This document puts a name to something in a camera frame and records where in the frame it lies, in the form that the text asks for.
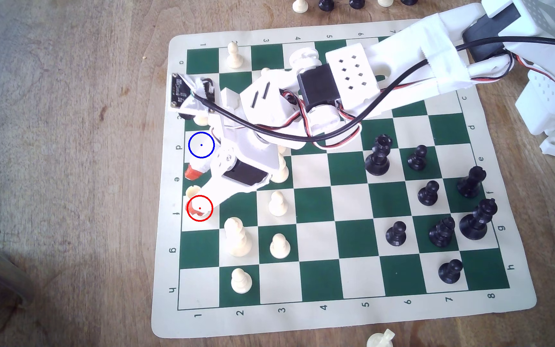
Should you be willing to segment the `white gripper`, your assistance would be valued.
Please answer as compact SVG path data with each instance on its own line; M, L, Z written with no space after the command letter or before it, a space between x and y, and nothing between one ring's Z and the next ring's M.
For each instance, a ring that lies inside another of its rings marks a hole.
M221 91L221 108L263 130L285 130L287 135L303 135L297 120L299 106L283 96L286 86L268 75L259 77L238 94ZM289 177L279 146L302 147L302 142L279 139L247 128L217 112L209 125L220 140L220 148L206 158L192 156L184 176L196 180L211 171L211 178L196 198L196 216L203 216L237 193L250 193L269 182L282 183Z

